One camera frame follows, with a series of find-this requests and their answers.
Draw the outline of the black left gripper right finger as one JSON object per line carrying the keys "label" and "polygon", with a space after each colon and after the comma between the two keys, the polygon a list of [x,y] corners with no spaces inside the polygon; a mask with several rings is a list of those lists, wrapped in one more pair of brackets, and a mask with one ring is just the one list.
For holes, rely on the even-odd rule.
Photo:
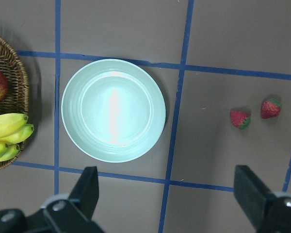
{"label": "black left gripper right finger", "polygon": [[246,165],[235,166],[234,197],[257,233],[291,233],[291,194],[271,191]]}

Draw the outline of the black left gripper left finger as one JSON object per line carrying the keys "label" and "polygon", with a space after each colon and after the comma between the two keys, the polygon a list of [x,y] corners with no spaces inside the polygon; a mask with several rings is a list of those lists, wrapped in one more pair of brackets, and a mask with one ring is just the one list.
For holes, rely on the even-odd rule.
{"label": "black left gripper left finger", "polygon": [[34,214],[0,210],[0,233],[101,233],[92,220],[98,198],[97,168],[86,167],[69,194],[46,199]]}

